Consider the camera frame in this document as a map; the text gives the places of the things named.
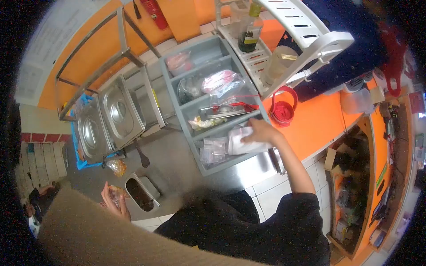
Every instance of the glass bottle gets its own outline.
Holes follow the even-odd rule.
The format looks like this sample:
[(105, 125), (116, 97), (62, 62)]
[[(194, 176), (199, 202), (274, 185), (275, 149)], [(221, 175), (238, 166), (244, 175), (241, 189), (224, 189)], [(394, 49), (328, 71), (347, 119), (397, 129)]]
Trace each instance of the glass bottle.
[(259, 18), (261, 7), (260, 4), (252, 2), (248, 17), (244, 17), (241, 21), (238, 48), (243, 52), (250, 53), (256, 48), (263, 27), (263, 21)]

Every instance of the hand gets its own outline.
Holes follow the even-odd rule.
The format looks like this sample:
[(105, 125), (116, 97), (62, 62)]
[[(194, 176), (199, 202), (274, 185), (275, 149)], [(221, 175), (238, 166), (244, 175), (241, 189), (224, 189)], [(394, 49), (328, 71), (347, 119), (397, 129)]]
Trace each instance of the hand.
[(248, 125), (253, 127), (253, 134), (241, 139), (241, 142), (267, 142), (273, 146), (279, 141), (285, 140), (284, 135), (265, 120), (250, 118)]
[(106, 206), (113, 214), (125, 220), (128, 220), (129, 222), (132, 221), (130, 212), (126, 207), (126, 201), (124, 200), (124, 196), (120, 195), (120, 199), (119, 199), (120, 207), (117, 207), (116, 204), (111, 200), (111, 197), (109, 196), (108, 182), (105, 182), (105, 187), (101, 192), (101, 196), (104, 199)]

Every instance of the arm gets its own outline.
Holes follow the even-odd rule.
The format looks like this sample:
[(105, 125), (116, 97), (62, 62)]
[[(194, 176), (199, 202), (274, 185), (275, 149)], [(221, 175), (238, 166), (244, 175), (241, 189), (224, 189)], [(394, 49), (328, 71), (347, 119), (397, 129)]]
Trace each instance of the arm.
[(287, 170), (291, 191), (293, 193), (306, 192), (316, 194), (311, 177), (297, 158), (284, 135), (264, 120), (251, 118), (250, 124), (253, 127), (253, 134), (241, 139), (241, 141), (268, 142), (272, 146), (275, 146), (278, 149), (282, 163)]
[(40, 196), (42, 196), (42, 195), (46, 194), (49, 189), (54, 189), (54, 188), (55, 187), (52, 186), (52, 185), (47, 185), (47, 186), (44, 186), (44, 187), (38, 189), (38, 193), (40, 194)]

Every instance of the red fire extinguisher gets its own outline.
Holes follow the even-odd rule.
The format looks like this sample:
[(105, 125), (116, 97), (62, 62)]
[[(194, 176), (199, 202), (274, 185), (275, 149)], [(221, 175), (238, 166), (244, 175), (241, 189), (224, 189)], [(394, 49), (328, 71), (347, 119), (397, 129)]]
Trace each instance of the red fire extinguisher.
[(160, 7), (156, 0), (140, 0), (145, 10), (153, 18), (160, 30), (166, 29), (169, 25), (167, 24), (166, 18), (161, 12)]

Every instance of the metal table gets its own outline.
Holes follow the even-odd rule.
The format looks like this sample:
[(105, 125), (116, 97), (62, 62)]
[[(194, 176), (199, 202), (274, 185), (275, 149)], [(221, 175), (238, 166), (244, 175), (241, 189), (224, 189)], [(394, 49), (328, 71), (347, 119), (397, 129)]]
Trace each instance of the metal table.
[[(164, 78), (160, 74), (158, 64), (148, 67), (151, 86), (155, 89), (161, 109), (164, 113), (173, 113), (174, 109), (168, 95)], [(125, 74), (127, 87), (135, 90), (141, 103), (147, 124), (156, 121), (155, 113), (139, 76), (138, 69)], [(167, 121), (179, 124), (176, 117), (170, 116)], [(101, 191), (105, 181), (111, 185), (125, 187), (131, 172), (138, 176), (147, 176), (161, 193), (158, 199), (161, 207), (155, 212), (144, 212), (132, 200), (127, 200), (132, 220), (148, 219), (175, 213), (186, 201), (203, 197), (208, 193), (234, 193), (259, 183), (275, 174), (276, 168), (269, 153), (261, 153), (228, 169), (203, 177), (193, 158), (188, 142), (182, 132), (151, 128), (143, 134), (138, 143), (143, 153), (149, 158), (150, 165), (142, 167), (141, 159), (133, 144), (125, 148), (127, 165), (123, 177), (114, 175), (111, 169), (100, 166), (78, 170), (72, 140), (64, 148), (64, 158), (68, 158), (67, 173), (72, 187), (94, 201), (101, 202)]]

